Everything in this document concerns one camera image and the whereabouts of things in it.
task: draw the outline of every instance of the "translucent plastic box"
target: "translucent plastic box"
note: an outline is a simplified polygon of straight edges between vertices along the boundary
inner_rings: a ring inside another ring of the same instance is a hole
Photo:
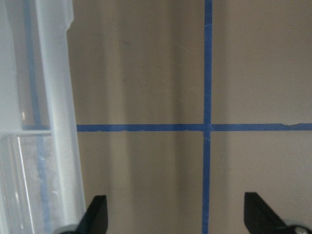
[[[0,0],[0,233],[84,214],[66,30],[70,0]]]

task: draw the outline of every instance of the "black object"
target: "black object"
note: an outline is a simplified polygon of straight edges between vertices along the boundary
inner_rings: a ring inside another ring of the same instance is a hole
[[[250,234],[312,234],[303,226],[287,226],[257,193],[245,193],[244,222]]]
[[[95,196],[75,231],[61,234],[105,234],[108,227],[106,196]]]

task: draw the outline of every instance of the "screw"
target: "screw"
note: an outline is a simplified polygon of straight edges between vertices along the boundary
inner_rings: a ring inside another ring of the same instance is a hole
[[[300,227],[296,227],[296,228],[294,229],[294,232],[295,232],[296,234],[308,234],[308,231],[307,231],[307,230],[305,230],[304,228],[300,228]]]

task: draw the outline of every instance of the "metal bolt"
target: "metal bolt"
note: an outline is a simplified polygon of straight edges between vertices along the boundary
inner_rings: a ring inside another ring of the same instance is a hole
[[[296,228],[294,229],[294,232],[295,232],[296,234],[308,234],[308,231],[307,231],[307,230],[305,230],[304,228],[300,228],[300,227],[296,227]]]

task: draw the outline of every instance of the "white plastic container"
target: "white plastic container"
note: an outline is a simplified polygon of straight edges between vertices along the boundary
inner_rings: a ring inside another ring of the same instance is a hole
[[[84,214],[66,30],[71,0],[0,0],[0,234]]]

